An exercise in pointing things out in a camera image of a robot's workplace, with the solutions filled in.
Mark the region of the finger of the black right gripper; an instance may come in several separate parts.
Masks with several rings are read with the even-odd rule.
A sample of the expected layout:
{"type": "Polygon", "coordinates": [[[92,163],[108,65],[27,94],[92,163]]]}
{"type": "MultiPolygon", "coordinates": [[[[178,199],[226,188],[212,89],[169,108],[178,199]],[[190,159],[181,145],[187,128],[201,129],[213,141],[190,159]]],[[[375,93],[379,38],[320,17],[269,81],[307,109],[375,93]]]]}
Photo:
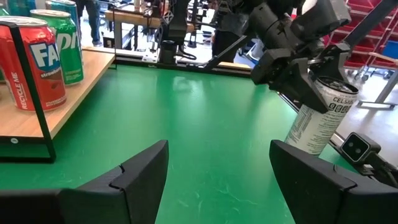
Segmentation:
{"type": "Polygon", "coordinates": [[[296,58],[269,82],[269,87],[319,113],[328,112],[322,94],[308,74],[308,59],[296,58]]]}
{"type": "Polygon", "coordinates": [[[338,80],[347,80],[344,64],[351,49],[345,42],[327,46],[310,63],[310,70],[315,77],[327,76],[338,80]]]}

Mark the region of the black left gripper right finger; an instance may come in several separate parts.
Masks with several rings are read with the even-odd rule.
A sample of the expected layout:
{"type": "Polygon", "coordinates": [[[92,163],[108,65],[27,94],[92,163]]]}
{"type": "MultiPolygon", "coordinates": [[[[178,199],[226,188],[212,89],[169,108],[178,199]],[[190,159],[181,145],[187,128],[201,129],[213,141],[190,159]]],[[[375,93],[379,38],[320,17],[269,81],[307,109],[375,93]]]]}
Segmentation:
{"type": "Polygon", "coordinates": [[[398,224],[398,189],[272,140],[273,173],[296,224],[398,224]]]}

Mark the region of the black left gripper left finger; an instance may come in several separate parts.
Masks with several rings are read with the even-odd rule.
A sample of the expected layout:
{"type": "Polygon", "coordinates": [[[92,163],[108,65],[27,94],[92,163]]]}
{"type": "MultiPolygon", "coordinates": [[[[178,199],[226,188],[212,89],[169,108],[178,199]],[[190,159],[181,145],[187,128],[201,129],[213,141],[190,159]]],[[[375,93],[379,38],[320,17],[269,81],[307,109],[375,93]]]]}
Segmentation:
{"type": "Polygon", "coordinates": [[[155,224],[168,164],[160,140],[75,189],[0,190],[0,224],[155,224]]]}

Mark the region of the white Celsius can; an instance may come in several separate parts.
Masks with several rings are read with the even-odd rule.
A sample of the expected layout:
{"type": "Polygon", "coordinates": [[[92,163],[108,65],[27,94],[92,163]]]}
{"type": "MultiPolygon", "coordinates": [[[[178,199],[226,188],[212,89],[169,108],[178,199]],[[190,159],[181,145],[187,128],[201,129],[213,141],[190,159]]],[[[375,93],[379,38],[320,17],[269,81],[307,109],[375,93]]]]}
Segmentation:
{"type": "Polygon", "coordinates": [[[70,13],[72,19],[77,19],[76,3],[72,0],[46,0],[46,9],[70,13]]]}
{"type": "Polygon", "coordinates": [[[348,82],[332,77],[318,77],[315,86],[328,111],[322,114],[302,106],[285,143],[318,156],[357,100],[359,90],[348,82]]]}

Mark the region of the red Fanta can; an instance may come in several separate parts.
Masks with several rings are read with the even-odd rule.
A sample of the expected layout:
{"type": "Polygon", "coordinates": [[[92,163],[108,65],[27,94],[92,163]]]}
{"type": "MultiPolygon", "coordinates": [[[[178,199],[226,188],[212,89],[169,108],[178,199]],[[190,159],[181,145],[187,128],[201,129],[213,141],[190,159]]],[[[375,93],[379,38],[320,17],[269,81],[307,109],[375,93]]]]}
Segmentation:
{"type": "MultiPolygon", "coordinates": [[[[0,22],[11,22],[20,29],[28,65],[44,111],[66,102],[65,84],[56,45],[56,36],[42,19],[23,16],[0,16],[0,22]]],[[[11,31],[0,25],[0,71],[16,108],[34,111],[32,97],[22,70],[11,31]]]]}

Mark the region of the wooden shelf board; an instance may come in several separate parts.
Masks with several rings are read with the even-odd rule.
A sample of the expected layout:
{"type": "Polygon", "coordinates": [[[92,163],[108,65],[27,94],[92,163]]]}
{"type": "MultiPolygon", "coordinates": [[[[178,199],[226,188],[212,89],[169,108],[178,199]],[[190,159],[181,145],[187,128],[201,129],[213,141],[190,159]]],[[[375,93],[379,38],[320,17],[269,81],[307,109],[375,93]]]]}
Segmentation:
{"type": "MultiPolygon", "coordinates": [[[[83,51],[83,81],[66,87],[66,103],[55,110],[45,112],[52,138],[68,121],[113,61],[114,54],[92,50],[83,51]]],[[[36,114],[17,109],[6,85],[0,85],[0,136],[34,138],[43,136],[36,114]]]]}

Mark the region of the red storage rack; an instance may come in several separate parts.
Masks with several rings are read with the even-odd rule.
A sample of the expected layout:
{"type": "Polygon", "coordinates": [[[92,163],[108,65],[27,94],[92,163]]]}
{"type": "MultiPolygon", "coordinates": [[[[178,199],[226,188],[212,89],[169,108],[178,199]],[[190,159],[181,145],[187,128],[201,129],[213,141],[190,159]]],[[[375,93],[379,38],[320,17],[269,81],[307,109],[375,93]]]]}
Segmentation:
{"type": "MultiPolygon", "coordinates": [[[[325,45],[341,42],[382,0],[344,0],[350,8],[351,22],[323,38],[325,45]]],[[[371,52],[383,53],[390,41],[398,42],[398,6],[393,8],[362,40],[353,47],[351,56],[345,62],[346,68],[393,68],[391,61],[376,58],[371,52]]]]}

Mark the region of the gray metal table leg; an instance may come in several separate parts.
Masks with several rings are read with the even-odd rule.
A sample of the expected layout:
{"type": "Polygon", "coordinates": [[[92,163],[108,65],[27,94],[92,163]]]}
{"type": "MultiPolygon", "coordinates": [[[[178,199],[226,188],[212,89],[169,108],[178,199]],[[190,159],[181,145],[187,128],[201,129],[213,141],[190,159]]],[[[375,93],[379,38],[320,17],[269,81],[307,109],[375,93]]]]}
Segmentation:
{"type": "Polygon", "coordinates": [[[376,98],[375,101],[363,101],[360,100],[358,101],[357,107],[358,108],[374,108],[377,109],[377,106],[379,106],[379,109],[384,107],[387,110],[393,110],[396,106],[397,103],[386,103],[385,100],[391,93],[391,91],[394,89],[395,85],[398,83],[398,69],[392,74],[390,77],[389,81],[385,85],[385,87],[382,89],[378,97],[376,98]]]}

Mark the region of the person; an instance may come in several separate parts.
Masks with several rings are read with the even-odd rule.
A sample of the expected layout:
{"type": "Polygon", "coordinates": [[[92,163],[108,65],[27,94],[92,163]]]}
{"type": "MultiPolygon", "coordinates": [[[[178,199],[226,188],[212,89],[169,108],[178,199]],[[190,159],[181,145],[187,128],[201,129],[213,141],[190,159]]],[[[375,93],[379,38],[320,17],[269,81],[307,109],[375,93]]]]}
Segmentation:
{"type": "Polygon", "coordinates": [[[83,10],[88,13],[88,22],[91,28],[92,44],[95,47],[101,46],[100,39],[100,4],[95,0],[73,0],[76,3],[78,22],[83,15],[83,10]]]}

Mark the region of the wooden workbench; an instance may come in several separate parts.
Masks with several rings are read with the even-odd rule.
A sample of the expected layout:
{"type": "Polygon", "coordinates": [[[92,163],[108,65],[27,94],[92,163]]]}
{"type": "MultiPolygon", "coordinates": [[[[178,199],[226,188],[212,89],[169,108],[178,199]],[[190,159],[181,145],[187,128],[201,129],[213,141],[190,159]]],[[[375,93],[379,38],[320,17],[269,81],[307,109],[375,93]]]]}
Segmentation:
{"type": "Polygon", "coordinates": [[[163,17],[143,14],[137,11],[120,11],[108,9],[105,12],[108,21],[114,22],[114,40],[116,49],[123,48],[122,23],[134,25],[134,50],[137,45],[138,26],[157,29],[155,41],[160,45],[163,40],[174,41],[176,45],[183,45],[186,33],[194,32],[195,26],[187,22],[187,13],[173,14],[166,12],[163,17]]]}

